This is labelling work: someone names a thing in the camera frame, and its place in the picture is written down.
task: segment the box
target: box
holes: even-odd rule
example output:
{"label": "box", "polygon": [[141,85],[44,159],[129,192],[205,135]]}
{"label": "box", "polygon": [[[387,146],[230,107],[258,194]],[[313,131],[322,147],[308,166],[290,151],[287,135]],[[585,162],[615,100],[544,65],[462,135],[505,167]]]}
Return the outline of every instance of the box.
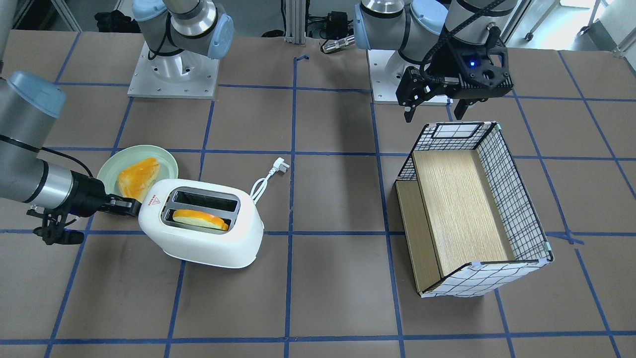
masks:
{"label": "box", "polygon": [[396,188],[422,297],[482,296],[554,260],[496,122],[427,124]]}

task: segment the white power cord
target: white power cord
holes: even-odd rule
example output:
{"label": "white power cord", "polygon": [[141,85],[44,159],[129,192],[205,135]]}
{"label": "white power cord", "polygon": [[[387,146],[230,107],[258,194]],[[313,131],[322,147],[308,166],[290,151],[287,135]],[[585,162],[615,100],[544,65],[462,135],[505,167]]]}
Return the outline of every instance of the white power cord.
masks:
{"label": "white power cord", "polygon": [[258,199],[260,199],[265,192],[265,189],[267,188],[267,180],[269,180],[269,178],[271,178],[272,175],[274,175],[274,173],[276,173],[277,171],[286,173],[288,168],[289,165],[285,163],[285,160],[279,157],[274,162],[274,165],[270,169],[269,173],[267,173],[267,176],[256,180],[256,183],[254,183],[254,185],[252,186],[252,191],[250,191],[249,193],[249,197],[254,201],[254,204],[258,203]]}

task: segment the blue joint cap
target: blue joint cap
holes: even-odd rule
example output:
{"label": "blue joint cap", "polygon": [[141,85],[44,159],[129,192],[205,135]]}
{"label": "blue joint cap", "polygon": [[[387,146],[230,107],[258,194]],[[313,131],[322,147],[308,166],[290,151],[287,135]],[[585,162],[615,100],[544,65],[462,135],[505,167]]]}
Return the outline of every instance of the blue joint cap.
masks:
{"label": "blue joint cap", "polygon": [[435,35],[441,33],[448,10],[436,0],[413,0],[411,3],[413,18]]}
{"label": "blue joint cap", "polygon": [[207,56],[211,59],[221,59],[229,51],[234,37],[234,21],[228,14],[222,14],[216,22],[212,33],[212,41],[207,50]]}
{"label": "blue joint cap", "polygon": [[133,0],[132,13],[138,22],[161,15],[167,8],[162,0]]}
{"label": "blue joint cap", "polygon": [[364,28],[364,18],[362,16],[362,10],[360,10],[360,4],[356,4],[354,8],[356,10],[354,15],[354,36],[356,38],[356,46],[363,50],[371,50],[369,37],[367,36],[366,29]]}
{"label": "blue joint cap", "polygon": [[25,71],[14,72],[6,82],[33,107],[53,118],[60,118],[66,102],[66,93],[60,87]]}

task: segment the wire grid basket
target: wire grid basket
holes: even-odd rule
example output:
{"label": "wire grid basket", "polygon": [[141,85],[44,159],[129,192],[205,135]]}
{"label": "wire grid basket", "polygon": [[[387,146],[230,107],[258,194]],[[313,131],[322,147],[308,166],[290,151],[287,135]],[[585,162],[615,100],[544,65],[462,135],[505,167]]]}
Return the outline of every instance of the wire grid basket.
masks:
{"label": "wire grid basket", "polygon": [[468,262],[419,292],[422,297],[482,296],[554,260],[497,122],[425,125],[397,180],[417,180],[413,152],[422,150],[477,151],[515,255],[513,261]]}

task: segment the warning label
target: warning label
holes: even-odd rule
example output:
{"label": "warning label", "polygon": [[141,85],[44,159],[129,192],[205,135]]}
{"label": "warning label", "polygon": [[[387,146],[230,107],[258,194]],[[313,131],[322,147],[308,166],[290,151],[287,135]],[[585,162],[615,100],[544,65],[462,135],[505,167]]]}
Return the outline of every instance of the warning label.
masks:
{"label": "warning label", "polygon": [[155,205],[155,204],[161,204],[161,201],[157,199],[156,195],[153,195],[153,197],[150,199],[150,202],[148,203],[148,206]]}

